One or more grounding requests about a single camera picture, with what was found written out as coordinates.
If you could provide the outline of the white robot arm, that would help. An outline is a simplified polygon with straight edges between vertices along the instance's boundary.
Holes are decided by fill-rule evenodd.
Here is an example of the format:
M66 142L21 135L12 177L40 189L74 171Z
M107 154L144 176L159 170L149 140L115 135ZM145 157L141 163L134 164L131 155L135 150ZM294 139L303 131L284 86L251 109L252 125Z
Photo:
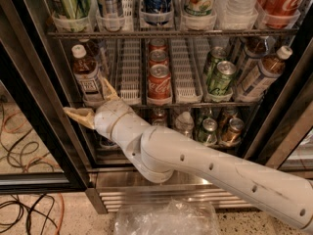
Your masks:
M97 109L65 107L76 122L116 143L153 183L174 171L203 178L288 225L313 234L313 183L209 147L139 117L114 90Z

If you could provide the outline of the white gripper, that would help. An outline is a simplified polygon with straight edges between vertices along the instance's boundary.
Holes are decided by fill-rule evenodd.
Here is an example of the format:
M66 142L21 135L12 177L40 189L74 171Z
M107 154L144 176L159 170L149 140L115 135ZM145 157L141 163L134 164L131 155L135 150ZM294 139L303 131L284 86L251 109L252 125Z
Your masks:
M104 105L97 109L96 113L90 108L64 107L68 117L94 129L102 136L112 139L112 131L117 122L126 114L133 113L133 110L123 100L119 99L115 89L106 78L102 79Z

